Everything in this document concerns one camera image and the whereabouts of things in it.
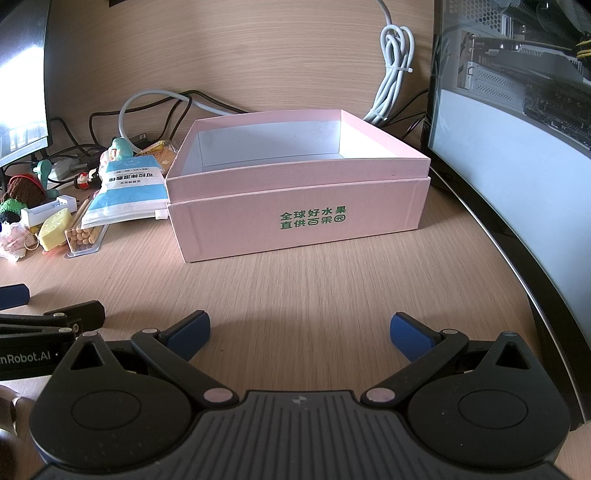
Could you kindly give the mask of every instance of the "pivot screw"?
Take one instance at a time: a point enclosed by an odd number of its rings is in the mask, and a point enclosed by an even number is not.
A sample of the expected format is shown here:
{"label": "pivot screw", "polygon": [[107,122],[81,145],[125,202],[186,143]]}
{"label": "pivot screw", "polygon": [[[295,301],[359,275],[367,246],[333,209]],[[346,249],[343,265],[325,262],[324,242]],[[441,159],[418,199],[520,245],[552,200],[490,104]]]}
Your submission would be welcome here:
{"label": "pivot screw", "polygon": [[396,394],[389,388],[377,387],[368,390],[365,396],[374,403],[386,403],[392,401]]}
{"label": "pivot screw", "polygon": [[203,398],[210,403],[224,403],[232,399],[234,393],[227,388],[217,387],[206,390]]}

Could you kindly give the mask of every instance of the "pink cardboard box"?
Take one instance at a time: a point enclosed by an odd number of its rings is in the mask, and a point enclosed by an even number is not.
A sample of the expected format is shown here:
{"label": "pink cardboard box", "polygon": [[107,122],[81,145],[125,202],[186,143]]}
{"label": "pink cardboard box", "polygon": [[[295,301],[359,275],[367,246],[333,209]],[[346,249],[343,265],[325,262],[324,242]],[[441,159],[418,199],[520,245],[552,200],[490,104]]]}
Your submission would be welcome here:
{"label": "pink cardboard box", "polygon": [[429,159],[341,110],[196,120],[166,177],[185,262],[418,227]]}

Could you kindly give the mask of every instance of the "yellow sponge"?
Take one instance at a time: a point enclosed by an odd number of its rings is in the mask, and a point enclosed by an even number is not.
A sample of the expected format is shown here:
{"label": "yellow sponge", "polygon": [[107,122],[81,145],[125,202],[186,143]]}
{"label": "yellow sponge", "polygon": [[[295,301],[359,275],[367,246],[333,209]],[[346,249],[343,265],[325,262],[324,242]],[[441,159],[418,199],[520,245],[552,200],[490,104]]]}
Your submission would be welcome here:
{"label": "yellow sponge", "polygon": [[67,208],[64,208],[43,222],[37,236],[39,237],[39,243],[46,252],[66,241],[64,231],[71,219],[72,214]]}

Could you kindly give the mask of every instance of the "curved monitor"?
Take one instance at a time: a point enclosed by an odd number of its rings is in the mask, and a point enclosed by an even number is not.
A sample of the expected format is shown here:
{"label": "curved monitor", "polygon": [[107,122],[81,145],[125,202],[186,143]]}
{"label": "curved monitor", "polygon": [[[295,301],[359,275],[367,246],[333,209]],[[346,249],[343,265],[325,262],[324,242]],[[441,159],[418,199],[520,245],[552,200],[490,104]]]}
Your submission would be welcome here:
{"label": "curved monitor", "polygon": [[0,167],[51,143],[44,83],[50,4],[8,1],[0,11]]}
{"label": "curved monitor", "polygon": [[591,15],[572,0],[436,3],[422,144],[521,280],[577,426],[591,419]]}

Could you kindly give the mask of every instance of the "blue and white package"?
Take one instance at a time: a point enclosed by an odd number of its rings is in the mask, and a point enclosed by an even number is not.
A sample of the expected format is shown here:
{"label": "blue and white package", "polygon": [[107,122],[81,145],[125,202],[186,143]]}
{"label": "blue and white package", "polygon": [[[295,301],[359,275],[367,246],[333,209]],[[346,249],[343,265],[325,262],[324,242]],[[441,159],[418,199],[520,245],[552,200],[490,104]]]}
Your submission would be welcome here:
{"label": "blue and white package", "polygon": [[168,205],[160,165],[153,155],[113,160],[101,172],[102,187],[82,217],[82,228],[155,217]]}

